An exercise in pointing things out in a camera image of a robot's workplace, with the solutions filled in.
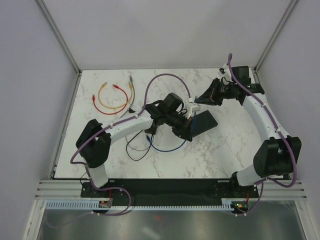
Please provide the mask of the black network switch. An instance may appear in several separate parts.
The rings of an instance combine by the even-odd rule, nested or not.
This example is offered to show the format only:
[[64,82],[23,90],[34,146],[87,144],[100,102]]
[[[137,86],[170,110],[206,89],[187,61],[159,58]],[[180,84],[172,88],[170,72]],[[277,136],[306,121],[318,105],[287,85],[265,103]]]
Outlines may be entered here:
[[196,137],[210,129],[218,126],[218,122],[215,120],[209,110],[196,114],[193,117],[193,123],[191,127],[192,137]]

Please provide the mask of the black power adapter with cord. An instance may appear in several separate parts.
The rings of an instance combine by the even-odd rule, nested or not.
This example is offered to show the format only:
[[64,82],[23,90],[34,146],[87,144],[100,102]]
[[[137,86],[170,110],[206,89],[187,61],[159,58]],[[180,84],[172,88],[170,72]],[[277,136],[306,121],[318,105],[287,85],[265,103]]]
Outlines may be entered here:
[[[128,138],[127,136],[125,137],[126,145],[125,145],[125,152],[127,156],[129,157],[130,160],[134,162],[141,161],[143,158],[147,156],[147,154],[150,152],[151,148],[153,147],[153,141],[155,138],[155,134],[146,134],[145,140],[147,141],[146,146],[142,147],[136,147],[132,146],[132,143],[139,138],[139,135],[141,135],[143,131],[138,131],[135,133],[131,138]],[[141,153],[140,157],[134,157],[131,155],[131,153]]]

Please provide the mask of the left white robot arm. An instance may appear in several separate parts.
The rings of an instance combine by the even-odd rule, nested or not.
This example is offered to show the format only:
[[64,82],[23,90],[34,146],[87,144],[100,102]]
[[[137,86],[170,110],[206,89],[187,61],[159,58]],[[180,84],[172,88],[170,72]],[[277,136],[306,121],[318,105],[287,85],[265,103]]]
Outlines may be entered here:
[[171,127],[178,138],[192,141],[192,114],[199,110],[195,103],[186,104],[186,113],[177,111],[180,102],[175,100],[167,103],[165,100],[157,104],[145,105],[139,113],[132,113],[127,118],[122,117],[117,122],[111,122],[102,127],[96,119],[87,123],[76,142],[76,153],[71,158],[71,163],[77,154],[85,160],[85,167],[89,179],[93,182],[92,191],[98,197],[105,197],[110,190],[107,183],[108,177],[105,162],[108,159],[110,147],[118,140],[139,131],[150,131],[163,124]]

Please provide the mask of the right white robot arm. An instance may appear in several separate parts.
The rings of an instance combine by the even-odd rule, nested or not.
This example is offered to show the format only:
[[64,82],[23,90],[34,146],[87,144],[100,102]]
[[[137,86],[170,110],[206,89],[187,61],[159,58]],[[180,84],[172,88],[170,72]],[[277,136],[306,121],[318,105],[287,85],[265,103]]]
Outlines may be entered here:
[[235,99],[250,115],[258,130],[261,146],[252,165],[235,172],[228,185],[229,193],[241,197],[247,186],[270,180],[281,187],[291,188],[297,180],[297,162],[302,142],[292,137],[281,126],[269,108],[265,91],[259,83],[252,83],[248,66],[219,69],[219,78],[212,80],[208,89],[194,101],[197,104],[221,106],[224,100]]

